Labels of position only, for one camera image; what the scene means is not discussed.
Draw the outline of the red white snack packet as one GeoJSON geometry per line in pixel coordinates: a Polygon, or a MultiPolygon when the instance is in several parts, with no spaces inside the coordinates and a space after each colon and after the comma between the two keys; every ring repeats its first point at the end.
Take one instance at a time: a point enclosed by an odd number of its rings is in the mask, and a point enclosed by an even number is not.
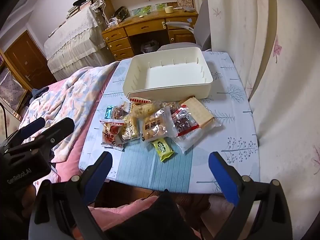
{"type": "Polygon", "coordinates": [[[103,126],[101,144],[105,148],[122,151],[124,146],[120,138],[120,132],[125,122],[117,119],[101,119],[100,123],[103,126]]]}

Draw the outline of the red striped snack packet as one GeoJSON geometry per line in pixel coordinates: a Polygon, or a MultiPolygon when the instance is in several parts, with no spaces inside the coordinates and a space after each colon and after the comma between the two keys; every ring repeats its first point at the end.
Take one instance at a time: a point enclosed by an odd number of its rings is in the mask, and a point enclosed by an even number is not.
{"type": "Polygon", "coordinates": [[[131,103],[134,103],[135,105],[141,105],[141,104],[146,104],[146,103],[151,102],[151,100],[149,100],[149,99],[144,99],[144,98],[139,98],[139,97],[129,98],[129,101],[131,103]]]}

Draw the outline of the white lace covered cabinet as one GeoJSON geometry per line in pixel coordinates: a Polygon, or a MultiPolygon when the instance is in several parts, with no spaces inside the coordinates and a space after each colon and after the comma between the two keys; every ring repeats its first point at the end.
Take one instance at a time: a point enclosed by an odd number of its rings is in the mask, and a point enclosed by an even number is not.
{"type": "Polygon", "coordinates": [[[52,33],[44,43],[44,52],[57,81],[83,67],[100,67],[114,61],[102,36],[104,27],[103,16],[86,7],[52,33]]]}

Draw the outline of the clear bread snack bag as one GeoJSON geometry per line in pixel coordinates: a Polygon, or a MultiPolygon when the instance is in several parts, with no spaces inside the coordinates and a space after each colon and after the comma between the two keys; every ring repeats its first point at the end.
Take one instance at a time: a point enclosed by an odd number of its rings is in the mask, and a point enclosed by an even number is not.
{"type": "Polygon", "coordinates": [[[172,120],[169,106],[165,106],[151,116],[140,120],[139,127],[142,142],[177,136],[177,129],[172,120]]]}

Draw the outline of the floral fleece blanket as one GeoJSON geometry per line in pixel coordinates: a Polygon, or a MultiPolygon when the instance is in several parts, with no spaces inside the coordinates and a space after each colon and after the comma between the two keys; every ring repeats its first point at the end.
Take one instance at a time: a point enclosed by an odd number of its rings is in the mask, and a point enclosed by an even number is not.
{"type": "Polygon", "coordinates": [[[118,61],[102,67],[84,67],[64,80],[57,91],[47,91],[33,100],[20,123],[19,128],[27,126],[37,118],[44,118],[44,128],[25,139],[30,142],[35,137],[64,118],[74,121],[74,132],[53,147],[53,163],[67,160],[76,139],[90,114],[98,93],[108,75],[119,64],[118,61]]]}

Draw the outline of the pink bed sheet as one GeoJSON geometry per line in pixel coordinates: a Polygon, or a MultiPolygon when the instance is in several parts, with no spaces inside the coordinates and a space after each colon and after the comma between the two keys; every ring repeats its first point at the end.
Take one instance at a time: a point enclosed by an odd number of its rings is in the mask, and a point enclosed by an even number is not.
{"type": "Polygon", "coordinates": [[[66,161],[62,163],[56,163],[55,169],[56,171],[52,171],[47,176],[33,182],[33,185],[35,186],[36,190],[38,191],[40,188],[40,184],[43,180],[49,179],[52,183],[58,183],[58,182],[65,182],[68,181],[71,176],[73,175],[80,175],[81,172],[79,170],[79,160],[82,148],[84,146],[84,142],[86,139],[86,135],[88,133],[91,121],[93,119],[93,116],[95,114],[95,111],[97,109],[97,106],[99,105],[100,99],[103,96],[103,93],[114,73],[116,70],[116,67],[114,67],[113,70],[111,70],[110,74],[108,75],[107,79],[105,80],[101,90],[99,91],[95,102],[93,103],[92,109],[88,115],[88,118],[82,128],[81,133],[79,134],[77,140],[75,141],[75,144],[73,145],[73,148],[71,152],[69,153],[69,156],[66,161]]]}

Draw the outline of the green snack packet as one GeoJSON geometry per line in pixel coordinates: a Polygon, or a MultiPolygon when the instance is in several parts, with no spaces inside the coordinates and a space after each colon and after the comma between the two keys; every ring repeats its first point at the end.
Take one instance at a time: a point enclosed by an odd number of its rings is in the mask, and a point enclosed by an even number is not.
{"type": "Polygon", "coordinates": [[[164,138],[154,140],[151,143],[154,146],[161,162],[166,161],[175,153],[164,138]]]}

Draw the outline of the grey office chair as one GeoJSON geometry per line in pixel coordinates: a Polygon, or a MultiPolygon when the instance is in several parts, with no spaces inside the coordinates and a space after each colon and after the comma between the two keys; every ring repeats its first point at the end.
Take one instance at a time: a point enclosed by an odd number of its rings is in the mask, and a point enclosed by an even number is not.
{"type": "Polygon", "coordinates": [[[202,2],[193,28],[189,22],[169,21],[165,24],[175,29],[168,31],[171,43],[161,46],[158,51],[188,47],[199,48],[201,51],[211,50],[208,0],[202,2]]]}

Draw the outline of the wooden desk with drawers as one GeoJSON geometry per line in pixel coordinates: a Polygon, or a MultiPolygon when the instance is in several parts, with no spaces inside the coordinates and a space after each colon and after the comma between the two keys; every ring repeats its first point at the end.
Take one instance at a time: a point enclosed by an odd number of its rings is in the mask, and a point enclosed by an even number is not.
{"type": "Polygon", "coordinates": [[[129,17],[104,30],[102,36],[114,59],[120,61],[140,54],[141,45],[150,41],[157,41],[160,47],[170,44],[168,31],[175,27],[167,27],[166,22],[189,22],[193,28],[197,17],[197,12],[185,10],[174,10],[172,14],[166,14],[164,10],[153,11],[143,17],[129,17]]]}

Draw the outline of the puffed rice cake pack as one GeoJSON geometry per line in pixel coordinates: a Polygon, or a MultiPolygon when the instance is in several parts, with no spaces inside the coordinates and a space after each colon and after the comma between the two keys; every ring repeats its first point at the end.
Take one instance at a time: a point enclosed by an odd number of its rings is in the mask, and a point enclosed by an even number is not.
{"type": "Polygon", "coordinates": [[[143,103],[140,105],[134,105],[131,109],[131,115],[138,119],[143,119],[148,116],[151,116],[153,113],[158,111],[161,107],[161,104],[156,101],[149,103],[143,103]]]}

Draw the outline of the blue snack packet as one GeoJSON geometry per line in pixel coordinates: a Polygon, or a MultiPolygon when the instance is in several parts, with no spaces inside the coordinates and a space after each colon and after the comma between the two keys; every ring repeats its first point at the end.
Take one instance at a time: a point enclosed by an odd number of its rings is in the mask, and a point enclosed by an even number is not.
{"type": "Polygon", "coordinates": [[[105,112],[105,119],[119,120],[124,116],[124,105],[108,106],[105,112]]]}

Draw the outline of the red dates snack packet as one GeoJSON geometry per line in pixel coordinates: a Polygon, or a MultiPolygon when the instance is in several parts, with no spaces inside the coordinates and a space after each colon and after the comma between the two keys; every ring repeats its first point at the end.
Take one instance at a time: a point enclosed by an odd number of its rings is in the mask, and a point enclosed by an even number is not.
{"type": "Polygon", "coordinates": [[[180,108],[171,115],[171,117],[177,129],[178,137],[200,128],[186,105],[181,105],[180,108]]]}

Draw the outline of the floral white curtain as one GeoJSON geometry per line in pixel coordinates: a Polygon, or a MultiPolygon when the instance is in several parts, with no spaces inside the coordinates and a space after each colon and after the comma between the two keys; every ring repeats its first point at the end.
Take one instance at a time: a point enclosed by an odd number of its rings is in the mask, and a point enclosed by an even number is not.
{"type": "Polygon", "coordinates": [[[319,239],[319,0],[208,0],[212,49],[244,85],[260,178],[280,180],[294,239],[319,239]]]}

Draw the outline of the yellow nut snack packet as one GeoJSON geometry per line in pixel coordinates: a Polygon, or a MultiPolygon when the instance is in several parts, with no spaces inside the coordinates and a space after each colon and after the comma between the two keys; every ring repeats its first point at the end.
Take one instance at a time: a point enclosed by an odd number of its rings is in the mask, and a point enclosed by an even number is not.
{"type": "Polygon", "coordinates": [[[124,126],[121,130],[121,139],[124,143],[136,140],[140,137],[138,120],[134,116],[128,114],[123,117],[124,126]]]}

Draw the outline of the clear cracker pack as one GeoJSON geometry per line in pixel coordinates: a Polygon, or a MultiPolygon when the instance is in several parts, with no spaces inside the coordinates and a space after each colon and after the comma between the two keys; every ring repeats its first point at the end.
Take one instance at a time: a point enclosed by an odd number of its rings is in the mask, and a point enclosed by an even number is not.
{"type": "Polygon", "coordinates": [[[193,115],[194,119],[200,126],[200,129],[211,129],[212,127],[220,127],[221,124],[216,120],[213,113],[206,108],[197,98],[190,96],[179,102],[181,105],[186,105],[193,115]]]}

